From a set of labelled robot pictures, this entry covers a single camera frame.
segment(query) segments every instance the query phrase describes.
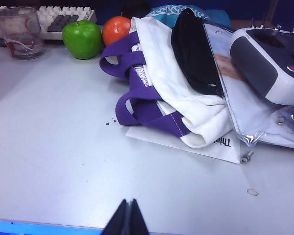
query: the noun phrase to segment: screw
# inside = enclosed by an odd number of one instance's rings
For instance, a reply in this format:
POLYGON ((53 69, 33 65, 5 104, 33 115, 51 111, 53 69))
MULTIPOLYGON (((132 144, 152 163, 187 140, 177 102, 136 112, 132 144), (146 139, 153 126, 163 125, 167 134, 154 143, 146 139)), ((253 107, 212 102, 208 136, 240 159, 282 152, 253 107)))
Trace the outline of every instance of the screw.
POLYGON ((241 163, 242 164, 247 164, 247 163, 249 163, 250 162, 250 158, 251 158, 251 156, 254 154, 254 151, 249 151, 249 152, 247 152, 245 155, 243 155, 242 157, 241 157, 241 163))
POLYGON ((276 122, 276 124, 278 124, 278 125, 283 125, 284 124, 284 118, 283 117, 279 117, 278 118, 278 120, 277 120, 277 122, 276 122))

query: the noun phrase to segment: blue fabric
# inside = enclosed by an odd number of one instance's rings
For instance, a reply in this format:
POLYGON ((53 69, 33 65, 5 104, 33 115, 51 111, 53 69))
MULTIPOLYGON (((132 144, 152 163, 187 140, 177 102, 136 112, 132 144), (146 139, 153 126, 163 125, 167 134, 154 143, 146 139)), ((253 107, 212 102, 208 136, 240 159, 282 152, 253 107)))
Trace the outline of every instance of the blue fabric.
POLYGON ((194 5, 165 5, 153 8, 146 16, 152 16, 165 25, 173 28, 179 14, 186 8, 190 8, 195 16, 211 19, 216 23, 231 27, 231 21, 224 10, 203 10, 194 5))
POLYGON ((214 22, 232 27, 229 15, 224 10, 205 10, 214 22))
POLYGON ((153 8, 146 16, 152 16, 165 25, 173 28, 180 13, 186 8, 190 8, 195 16, 209 19, 207 13, 197 6, 193 5, 166 5, 153 8))

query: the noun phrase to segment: small debris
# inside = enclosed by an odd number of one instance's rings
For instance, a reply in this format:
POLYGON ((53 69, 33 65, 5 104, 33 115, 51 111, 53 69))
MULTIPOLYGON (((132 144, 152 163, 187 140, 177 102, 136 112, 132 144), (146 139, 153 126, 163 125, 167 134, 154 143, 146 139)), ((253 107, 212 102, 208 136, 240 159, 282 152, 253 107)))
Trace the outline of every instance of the small debris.
POLYGON ((259 195, 259 193, 256 190, 252 189, 252 188, 247 189, 247 193, 252 195, 252 196, 258 196, 259 195))

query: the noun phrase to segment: green apple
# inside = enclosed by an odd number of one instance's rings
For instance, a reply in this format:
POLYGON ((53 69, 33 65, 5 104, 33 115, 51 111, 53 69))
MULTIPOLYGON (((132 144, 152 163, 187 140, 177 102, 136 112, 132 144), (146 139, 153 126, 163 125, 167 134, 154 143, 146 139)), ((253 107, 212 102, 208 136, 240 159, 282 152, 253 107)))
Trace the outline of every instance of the green apple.
POLYGON ((63 42, 77 59, 89 59, 101 49, 101 31, 93 21, 82 20, 67 24, 62 30, 63 42))

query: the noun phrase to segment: purple strap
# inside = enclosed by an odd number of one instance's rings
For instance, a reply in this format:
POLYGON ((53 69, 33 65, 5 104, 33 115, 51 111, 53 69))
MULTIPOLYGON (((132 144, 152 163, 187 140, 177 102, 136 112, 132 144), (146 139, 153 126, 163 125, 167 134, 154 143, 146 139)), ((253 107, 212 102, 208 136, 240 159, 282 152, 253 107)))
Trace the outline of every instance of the purple strap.
POLYGON ((102 53, 100 67, 106 73, 129 78, 130 91, 124 94, 116 105, 116 115, 121 125, 142 124, 154 127, 177 137, 184 136, 190 131, 182 122, 182 115, 175 111, 169 115, 162 115, 156 104, 161 96, 153 86, 145 87, 134 70, 134 65, 145 65, 145 59, 141 51, 131 51, 131 47, 139 42, 137 32, 130 33, 122 39, 109 45, 102 53), (118 65, 110 64, 105 57, 117 56, 118 65), (134 113, 130 113, 126 107, 126 101, 130 100, 134 113))

